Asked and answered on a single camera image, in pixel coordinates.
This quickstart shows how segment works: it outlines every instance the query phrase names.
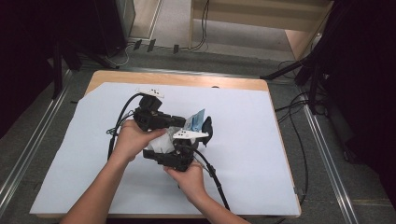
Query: table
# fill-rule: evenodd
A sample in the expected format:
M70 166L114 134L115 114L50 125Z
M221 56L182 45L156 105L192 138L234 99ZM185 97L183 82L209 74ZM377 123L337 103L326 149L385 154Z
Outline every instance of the table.
M285 29L293 55L300 60L323 29L332 9L329 0L210 0L209 21ZM193 20L201 20L206 0L191 0L189 46Z
M207 148L198 149L217 169L233 212L241 217L301 214L265 81L115 71L94 73L31 214L61 217L91 184L106 163L110 139L106 129L114 126L136 87L160 89L165 95L160 110L165 113L187 117L204 107L205 115L212 117L213 138ZM130 108L137 104L132 101ZM221 203L207 173L205 188ZM109 217L202 215L160 165L139 154L124 173Z

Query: white tabletop cover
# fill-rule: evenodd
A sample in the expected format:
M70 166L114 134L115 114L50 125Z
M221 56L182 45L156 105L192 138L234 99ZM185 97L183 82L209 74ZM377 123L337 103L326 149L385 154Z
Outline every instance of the white tabletop cover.
M216 168L232 212L242 216L301 214L288 159L268 91L244 91L165 85L104 83L78 102L64 141L30 211L67 213L106 163L106 130L113 128L136 89L160 90L160 111L188 118L201 109L213 121L213 138L199 150ZM140 97L128 110L138 107ZM205 172L209 195L222 204L213 179ZM156 161L140 153L120 182L109 214L199 215L177 183Z

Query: desk leg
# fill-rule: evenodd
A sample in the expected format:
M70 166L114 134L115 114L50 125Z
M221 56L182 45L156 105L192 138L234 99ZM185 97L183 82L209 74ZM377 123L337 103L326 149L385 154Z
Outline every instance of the desk leg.
M189 49L192 48L192 32L194 31L194 0L191 0Z

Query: white plastic part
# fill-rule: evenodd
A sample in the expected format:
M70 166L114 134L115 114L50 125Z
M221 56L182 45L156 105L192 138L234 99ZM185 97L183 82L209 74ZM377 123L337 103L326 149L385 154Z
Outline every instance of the white plastic part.
M192 131L180 130L174 134L175 139L193 139L193 138L201 138L208 137L209 133L197 133Z
M137 88L136 91L137 91L137 92L140 92L140 93L145 93L145 94L147 94L147 95L152 95L152 96L160 97L160 98L163 98L163 97L164 97L164 95L163 95L162 93L160 93L159 90L154 90L154 89L142 90L142 89L140 89L140 88Z

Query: gray floor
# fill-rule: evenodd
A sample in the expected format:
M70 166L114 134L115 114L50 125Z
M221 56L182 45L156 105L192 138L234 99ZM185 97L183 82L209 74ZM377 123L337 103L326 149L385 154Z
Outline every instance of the gray floor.
M274 72L279 64L279 62L270 60L212 53L183 51L173 54L171 49L155 49L147 53L145 48L142 47L137 51L130 50L131 60L120 70L150 68L216 73L212 74L213 76L258 78L259 75ZM125 57L119 56L114 60L124 61ZM29 210L39 192L51 161L63 141L67 125L73 118L76 104L72 102L78 101L83 96L92 73L99 69L101 67L95 62L83 58L81 70L73 72L64 102L49 126L26 174L1 217L0 223L53 223L57 221L29 215ZM285 77L281 77L279 81L269 82L269 88L275 108L288 105L290 100L299 93L291 80ZM49 86L44 90L7 135L0 139L2 155L0 183L4 183L35 126L45 113L45 109L50 103L51 89L52 87ZM303 139L309 170L309 188L302 205L302 215L298 218L285 220L283 223L345 223L304 111L301 110L293 118ZM395 210L379 184L376 173L363 164L356 165L344 161L332 125L325 117L318 117L318 120L360 223L396 223ZM282 122L279 128L295 185L297 188L303 189L304 160L298 139L288 119ZM275 223L278 218L252 218L249 221L252 223Z

